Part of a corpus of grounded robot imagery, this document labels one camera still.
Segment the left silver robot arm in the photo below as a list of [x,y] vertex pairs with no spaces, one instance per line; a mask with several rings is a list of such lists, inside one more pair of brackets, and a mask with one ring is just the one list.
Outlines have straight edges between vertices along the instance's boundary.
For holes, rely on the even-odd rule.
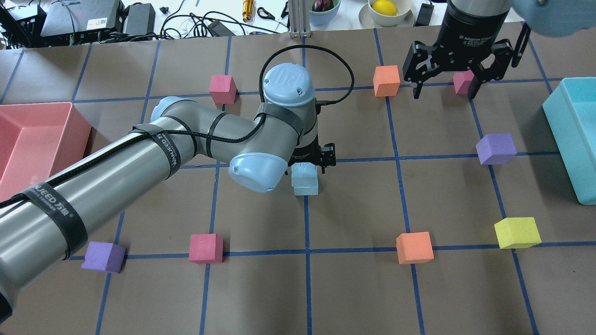
[[1,204],[1,320],[19,293],[55,263],[69,259],[90,235],[196,155],[229,164],[236,183],[273,191],[296,162],[336,165],[333,144],[318,144],[317,117],[334,101],[315,97],[310,73],[282,63],[259,76],[262,103],[253,121],[165,97],[150,123],[49,180]]

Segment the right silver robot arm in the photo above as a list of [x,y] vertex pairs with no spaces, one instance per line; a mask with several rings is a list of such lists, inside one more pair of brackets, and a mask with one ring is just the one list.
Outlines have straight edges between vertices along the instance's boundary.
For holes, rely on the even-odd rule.
[[[515,44],[497,38],[510,11],[523,21]],[[519,65],[532,32],[559,38],[595,24],[593,0],[448,0],[436,42],[414,41],[402,72],[417,99],[428,79],[471,71],[467,96],[474,98],[481,85],[503,79],[509,67]]]

